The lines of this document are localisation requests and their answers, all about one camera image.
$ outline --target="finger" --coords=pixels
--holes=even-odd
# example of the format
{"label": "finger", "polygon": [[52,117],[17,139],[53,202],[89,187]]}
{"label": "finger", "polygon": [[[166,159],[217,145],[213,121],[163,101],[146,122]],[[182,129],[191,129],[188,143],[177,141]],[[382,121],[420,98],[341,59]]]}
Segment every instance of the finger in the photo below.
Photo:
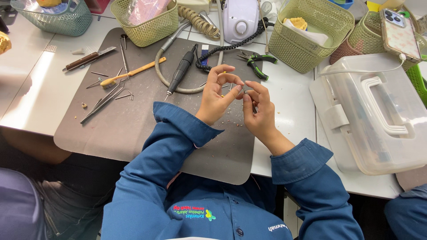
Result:
{"label": "finger", "polygon": [[239,76],[231,74],[231,73],[221,73],[218,75],[218,81],[221,85],[228,83],[234,83],[236,85],[244,85],[243,81]]}
{"label": "finger", "polygon": [[209,75],[208,75],[208,82],[212,82],[215,83],[216,80],[218,79],[218,75],[220,73],[223,72],[232,72],[234,71],[236,68],[233,66],[228,66],[227,64],[222,64],[216,67],[213,67],[210,71],[209,71]]}
{"label": "finger", "polygon": [[248,94],[251,96],[253,101],[260,102],[259,93],[255,92],[255,90],[248,90]]}
{"label": "finger", "polygon": [[243,117],[245,118],[245,122],[252,122],[254,120],[252,101],[247,94],[243,95]]}
{"label": "finger", "polygon": [[223,98],[223,101],[226,102],[227,106],[233,102],[236,97],[239,95],[239,92],[242,90],[242,86],[236,85],[234,88],[231,89]]}
{"label": "finger", "polygon": [[243,98],[244,92],[240,92],[239,95],[236,97],[237,100],[241,100]]}
{"label": "finger", "polygon": [[266,87],[262,86],[258,82],[246,81],[245,83],[248,87],[253,88],[257,93],[259,93],[259,102],[270,102],[270,93]]}

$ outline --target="green pliers handle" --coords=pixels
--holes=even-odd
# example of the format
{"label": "green pliers handle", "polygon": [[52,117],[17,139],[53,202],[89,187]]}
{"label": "green pliers handle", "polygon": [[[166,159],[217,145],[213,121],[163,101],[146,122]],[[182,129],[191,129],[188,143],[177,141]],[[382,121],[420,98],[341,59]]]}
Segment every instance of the green pliers handle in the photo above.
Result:
{"label": "green pliers handle", "polygon": [[261,72],[261,70],[256,65],[255,61],[269,61],[273,64],[276,64],[277,59],[270,55],[252,55],[251,58],[248,60],[247,65],[252,68],[255,75],[259,77],[260,79],[268,80],[268,76]]}

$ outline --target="wooden handle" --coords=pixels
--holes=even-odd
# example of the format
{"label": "wooden handle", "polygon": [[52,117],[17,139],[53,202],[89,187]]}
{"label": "wooden handle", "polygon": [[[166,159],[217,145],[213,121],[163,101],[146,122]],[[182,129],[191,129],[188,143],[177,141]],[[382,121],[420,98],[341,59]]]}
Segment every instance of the wooden handle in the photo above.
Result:
{"label": "wooden handle", "polygon": [[99,57],[100,57],[100,55],[97,52],[94,52],[94,53],[91,53],[91,54],[89,54],[89,55],[87,55],[85,57],[82,57],[81,59],[79,59],[79,60],[77,60],[75,62],[72,62],[72,63],[68,64],[67,66],[65,66],[65,68],[68,71],[70,71],[70,70],[72,70],[72,69],[74,69],[76,67],[82,66],[85,63],[88,63],[90,61],[98,59]]}
{"label": "wooden handle", "polygon": [[[166,57],[163,57],[163,58],[159,59],[159,63],[162,63],[164,61],[166,61]],[[142,66],[142,67],[140,67],[138,69],[130,71],[130,72],[128,72],[128,75],[129,76],[133,76],[133,75],[135,75],[135,74],[137,74],[139,72],[142,72],[142,71],[144,71],[146,69],[149,69],[150,67],[154,67],[154,62],[150,62],[147,65],[144,65],[144,66]],[[117,77],[114,77],[113,80],[116,80],[116,79],[119,79],[119,78],[122,78],[122,77],[126,77],[126,76],[127,76],[126,74],[118,75]]]}

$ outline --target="pliers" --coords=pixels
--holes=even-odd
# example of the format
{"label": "pliers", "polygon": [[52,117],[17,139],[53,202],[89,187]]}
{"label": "pliers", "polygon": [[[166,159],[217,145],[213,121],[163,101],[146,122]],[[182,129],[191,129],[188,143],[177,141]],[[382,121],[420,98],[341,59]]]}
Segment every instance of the pliers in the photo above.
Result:
{"label": "pliers", "polygon": [[257,75],[257,77],[264,79],[264,80],[268,80],[268,76],[265,75],[263,72],[261,72],[261,70],[258,68],[258,66],[255,64],[255,61],[269,61],[273,64],[276,64],[277,59],[274,58],[273,56],[270,55],[248,55],[246,53],[244,53],[242,50],[240,50],[240,52],[243,55],[237,55],[243,59],[248,60],[248,66],[250,66],[252,68],[252,70],[254,71],[255,75]]}

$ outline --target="beige coiled cable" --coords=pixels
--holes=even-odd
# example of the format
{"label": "beige coiled cable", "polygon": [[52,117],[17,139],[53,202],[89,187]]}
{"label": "beige coiled cable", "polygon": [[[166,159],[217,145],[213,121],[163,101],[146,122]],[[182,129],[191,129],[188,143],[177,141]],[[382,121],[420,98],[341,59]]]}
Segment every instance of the beige coiled cable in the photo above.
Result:
{"label": "beige coiled cable", "polygon": [[208,35],[211,39],[215,41],[219,40],[219,29],[213,25],[210,25],[208,22],[205,22],[195,11],[191,10],[190,8],[178,5],[178,16],[188,19],[198,31]]}

